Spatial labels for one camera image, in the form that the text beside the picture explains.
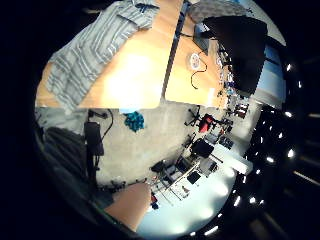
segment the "chair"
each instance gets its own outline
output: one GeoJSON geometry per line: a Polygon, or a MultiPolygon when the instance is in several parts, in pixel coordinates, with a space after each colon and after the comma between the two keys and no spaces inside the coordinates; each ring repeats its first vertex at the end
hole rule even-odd
{"type": "Polygon", "coordinates": [[[212,153],[214,147],[207,143],[204,139],[199,138],[191,146],[191,154],[197,155],[203,158],[208,158],[212,153]]]}
{"type": "Polygon", "coordinates": [[[211,116],[210,114],[206,113],[203,117],[200,116],[200,114],[199,114],[200,106],[199,105],[197,105],[197,112],[196,113],[193,113],[191,109],[189,109],[188,111],[192,114],[193,119],[189,123],[185,122],[184,125],[186,125],[186,126],[191,125],[193,127],[194,125],[196,125],[196,122],[199,121],[199,124],[197,125],[199,127],[199,130],[198,130],[199,133],[207,132],[212,125],[213,126],[216,125],[217,120],[214,119],[214,117],[211,116]]]}
{"type": "Polygon", "coordinates": [[[200,113],[199,113],[199,111],[200,111],[200,105],[197,105],[197,112],[196,112],[196,114],[194,114],[190,108],[188,109],[188,111],[192,114],[193,119],[192,119],[189,123],[185,122],[184,125],[186,125],[186,126],[191,125],[192,127],[194,127],[194,125],[196,124],[196,121],[198,121],[198,120],[201,119],[201,118],[200,118],[200,113]]]}

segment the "chair leg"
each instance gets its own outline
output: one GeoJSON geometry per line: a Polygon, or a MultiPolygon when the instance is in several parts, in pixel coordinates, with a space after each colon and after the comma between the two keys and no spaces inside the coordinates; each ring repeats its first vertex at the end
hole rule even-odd
{"type": "Polygon", "coordinates": [[[194,125],[196,124],[196,121],[198,121],[200,119],[200,114],[199,114],[200,105],[197,105],[197,108],[198,109],[197,109],[197,113],[196,114],[194,114],[190,108],[188,109],[188,111],[192,114],[193,119],[189,123],[184,122],[184,125],[186,125],[186,126],[191,125],[192,127],[194,127],[194,125]]]}

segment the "red object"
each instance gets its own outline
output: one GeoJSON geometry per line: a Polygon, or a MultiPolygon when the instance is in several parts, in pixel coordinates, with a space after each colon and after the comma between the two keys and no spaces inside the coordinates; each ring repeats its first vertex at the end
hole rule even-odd
{"type": "Polygon", "coordinates": [[[151,195],[151,203],[155,203],[157,201],[158,199],[154,195],[151,195]]]}
{"type": "Polygon", "coordinates": [[[211,115],[205,114],[199,122],[199,133],[207,132],[213,121],[214,118],[211,115]]]}

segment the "table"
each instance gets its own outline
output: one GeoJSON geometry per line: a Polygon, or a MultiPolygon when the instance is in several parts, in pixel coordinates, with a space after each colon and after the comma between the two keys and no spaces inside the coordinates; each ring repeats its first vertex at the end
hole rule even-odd
{"type": "MultiPolygon", "coordinates": [[[[191,18],[186,16],[182,33],[193,35],[194,25],[191,18]]],[[[219,83],[220,68],[215,62],[216,49],[217,41],[210,40],[208,56],[205,53],[200,54],[200,58],[207,64],[208,69],[206,72],[194,75],[193,84],[198,87],[194,89],[191,85],[191,75],[195,71],[188,68],[187,61],[192,53],[199,53],[201,49],[192,38],[180,36],[165,92],[166,100],[226,108],[226,93],[223,91],[223,95],[217,97],[218,92],[223,89],[223,84],[219,83]]],[[[204,70],[205,65],[202,62],[200,64],[200,70],[204,70]]]]}
{"type": "MultiPolygon", "coordinates": [[[[156,108],[182,0],[156,0],[160,7],[152,28],[135,33],[92,85],[80,108],[156,108]]],[[[43,71],[36,105],[59,107],[46,87],[52,63],[43,71]]]]}

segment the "floor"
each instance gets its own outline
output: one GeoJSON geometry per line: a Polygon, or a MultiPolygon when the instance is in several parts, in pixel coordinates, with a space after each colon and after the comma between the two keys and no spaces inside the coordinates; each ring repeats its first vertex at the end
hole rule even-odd
{"type": "MultiPolygon", "coordinates": [[[[162,99],[158,108],[139,111],[144,117],[145,128],[136,133],[124,124],[125,116],[113,109],[114,124],[103,141],[105,156],[100,160],[98,184],[110,186],[111,180],[129,184],[136,179],[150,179],[154,174],[149,168],[156,162],[176,160],[184,150],[181,144],[187,140],[187,135],[196,131],[195,127],[184,125],[192,119],[189,108],[195,110],[196,106],[162,99]]],[[[225,111],[201,107],[200,114],[204,113],[220,120],[225,111]]],[[[111,122],[110,118],[93,120],[100,122],[101,132],[111,122]]]]}

